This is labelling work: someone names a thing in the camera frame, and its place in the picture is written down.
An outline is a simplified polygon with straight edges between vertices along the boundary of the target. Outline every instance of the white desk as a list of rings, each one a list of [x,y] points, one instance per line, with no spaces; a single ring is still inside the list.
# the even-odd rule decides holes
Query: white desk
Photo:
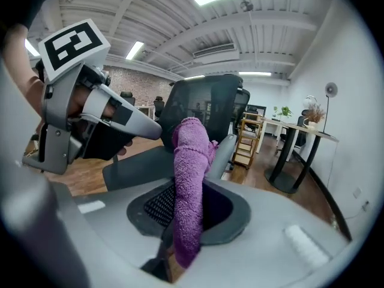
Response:
[[[335,137],[329,136],[325,133],[321,133],[317,130],[304,128],[294,124],[287,124],[286,122],[278,122],[278,121],[273,121],[271,119],[266,119],[263,122],[263,130],[260,135],[260,142],[258,146],[259,148],[256,152],[260,150],[260,145],[262,144],[262,140],[265,132],[264,126],[267,124],[274,124],[274,125],[281,126],[282,128],[287,128],[287,137],[275,167],[273,169],[271,168],[271,169],[265,170],[264,172],[265,178],[269,181],[271,185],[273,185],[275,188],[279,189],[280,191],[289,193],[289,194],[295,193],[298,190],[298,187],[303,181],[305,175],[310,169],[311,163],[317,151],[317,147],[319,146],[320,139],[324,138],[324,139],[331,140],[333,142],[338,142],[338,139],[336,139]],[[299,177],[295,180],[292,176],[282,172],[281,170],[284,166],[285,161],[288,161],[293,151],[293,148],[295,147],[295,143],[296,143],[296,139],[298,138],[299,131],[313,134],[316,137],[313,142],[310,154],[304,164],[303,170],[301,171]]]
[[[256,149],[256,153],[259,153],[259,151],[260,151],[260,148],[261,148],[261,145],[262,145],[263,139],[264,139],[265,128],[268,124],[276,125],[278,127],[277,128],[276,146],[278,146],[278,143],[280,141],[280,134],[281,134],[283,128],[294,128],[295,129],[295,136],[293,138],[293,144],[290,147],[289,154],[288,154],[286,161],[289,161],[289,158],[292,155],[293,149],[295,148],[295,143],[296,143],[296,139],[298,138],[299,130],[310,133],[310,134],[314,134],[315,136],[324,137],[324,138],[332,140],[334,142],[338,142],[338,140],[336,138],[331,137],[331,136],[327,136],[326,134],[323,134],[323,133],[318,132],[316,130],[311,130],[308,128],[300,127],[300,126],[297,126],[296,124],[288,124],[286,122],[279,122],[279,121],[273,121],[271,119],[265,119],[263,122],[263,130],[262,130],[262,133],[260,135],[260,142],[259,142],[259,145]]]
[[[147,109],[148,110],[148,114],[147,114],[148,117],[155,120],[155,106],[135,106],[135,108],[138,109],[139,111],[141,111],[140,109]]]

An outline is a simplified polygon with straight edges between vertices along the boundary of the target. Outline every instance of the chair seat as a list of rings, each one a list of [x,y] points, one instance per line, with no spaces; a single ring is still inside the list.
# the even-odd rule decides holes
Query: chair seat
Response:
[[[163,146],[117,161],[103,169],[108,191],[174,177],[173,152]]]

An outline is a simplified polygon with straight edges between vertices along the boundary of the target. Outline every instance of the electrical outlet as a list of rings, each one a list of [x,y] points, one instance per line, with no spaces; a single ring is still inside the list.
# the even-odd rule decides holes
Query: electrical outlet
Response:
[[[357,199],[361,194],[361,189],[359,187],[353,192],[353,196]]]

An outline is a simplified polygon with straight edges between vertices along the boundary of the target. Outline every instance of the purple towel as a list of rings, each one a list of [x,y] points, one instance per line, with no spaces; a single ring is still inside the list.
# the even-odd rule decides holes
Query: purple towel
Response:
[[[173,244],[177,262],[187,268],[200,250],[203,232],[203,177],[215,158],[217,142],[210,142],[197,118],[185,118],[173,132],[175,146],[175,225]]]

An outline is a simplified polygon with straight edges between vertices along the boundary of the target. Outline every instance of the chair armrest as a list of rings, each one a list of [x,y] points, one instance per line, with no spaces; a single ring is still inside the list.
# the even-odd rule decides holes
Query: chair armrest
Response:
[[[227,167],[228,160],[232,157],[235,145],[236,136],[234,134],[228,134],[227,137],[221,141],[218,149],[216,149],[216,157],[211,164],[211,169],[205,175],[206,177],[221,178]]]

